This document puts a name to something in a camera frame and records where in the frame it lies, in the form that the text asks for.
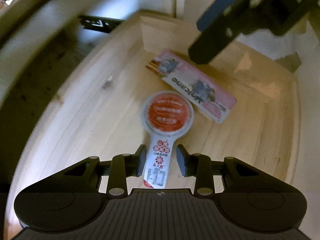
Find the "red round snack pack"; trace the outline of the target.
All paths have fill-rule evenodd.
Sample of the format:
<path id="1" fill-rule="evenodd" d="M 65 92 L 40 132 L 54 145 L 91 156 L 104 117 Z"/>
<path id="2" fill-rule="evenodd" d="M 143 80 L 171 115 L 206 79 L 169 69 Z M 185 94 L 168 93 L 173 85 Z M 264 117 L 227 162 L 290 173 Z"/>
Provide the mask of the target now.
<path id="1" fill-rule="evenodd" d="M 169 175 L 174 143 L 190 130 L 194 110 L 183 95 L 164 90 L 153 94 L 144 102 L 141 120 L 151 138 L 145 163 L 144 185 L 152 189 L 163 189 Z"/>

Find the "wooden drawer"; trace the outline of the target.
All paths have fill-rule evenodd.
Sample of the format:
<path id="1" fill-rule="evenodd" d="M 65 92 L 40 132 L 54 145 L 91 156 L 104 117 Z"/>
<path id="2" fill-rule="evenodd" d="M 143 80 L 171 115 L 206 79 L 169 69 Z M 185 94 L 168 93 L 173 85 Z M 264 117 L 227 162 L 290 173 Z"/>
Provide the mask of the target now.
<path id="1" fill-rule="evenodd" d="M 213 62 L 188 58 L 196 28 L 139 12 L 105 38 L 50 98 L 24 143 L 9 202 L 28 185 L 89 156 L 110 160 L 150 151 L 130 187 L 192 187 L 175 157 L 239 158 L 281 180 L 293 179 L 299 138 L 292 73 L 235 41 Z"/>

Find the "pink volcano snack box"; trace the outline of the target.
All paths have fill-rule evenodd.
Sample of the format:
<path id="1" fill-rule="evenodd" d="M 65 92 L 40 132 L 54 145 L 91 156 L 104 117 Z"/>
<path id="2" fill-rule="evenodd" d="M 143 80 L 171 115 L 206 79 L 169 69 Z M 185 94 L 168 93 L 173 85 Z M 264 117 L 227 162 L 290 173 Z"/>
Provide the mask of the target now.
<path id="1" fill-rule="evenodd" d="M 146 68 L 219 124 L 223 123 L 237 102 L 213 79 L 169 50 L 162 51 L 149 61 Z"/>

